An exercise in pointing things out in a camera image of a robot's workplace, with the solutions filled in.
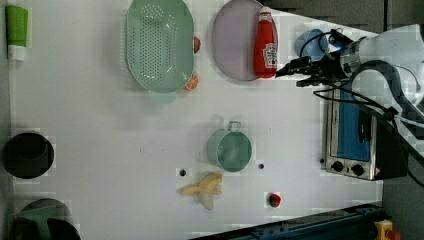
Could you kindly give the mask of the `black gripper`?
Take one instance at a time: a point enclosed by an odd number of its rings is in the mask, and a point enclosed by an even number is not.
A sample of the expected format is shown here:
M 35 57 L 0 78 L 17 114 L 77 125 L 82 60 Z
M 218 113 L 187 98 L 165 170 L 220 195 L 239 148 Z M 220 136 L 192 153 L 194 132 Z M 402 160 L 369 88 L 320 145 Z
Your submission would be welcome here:
M 283 68 L 276 71 L 275 77 L 294 74 L 307 75 L 310 68 L 312 71 L 311 77 L 297 81 L 297 87 L 318 86 L 347 78 L 341 67 L 341 55 L 339 53 L 325 54 L 319 61 L 311 60 L 309 56 L 291 60 Z

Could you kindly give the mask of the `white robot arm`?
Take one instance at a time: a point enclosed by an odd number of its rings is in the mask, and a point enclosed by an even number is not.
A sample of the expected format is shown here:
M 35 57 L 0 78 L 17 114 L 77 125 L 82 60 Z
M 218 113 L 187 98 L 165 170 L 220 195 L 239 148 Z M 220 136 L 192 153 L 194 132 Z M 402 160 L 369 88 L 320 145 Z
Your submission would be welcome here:
M 276 72 L 301 74 L 300 87 L 327 85 L 348 94 L 347 102 L 387 123 L 413 146 L 423 142 L 423 26 L 412 24 L 356 41 L 332 29 L 325 38 L 336 49 L 319 46 L 318 60 L 302 44 L 299 57 Z

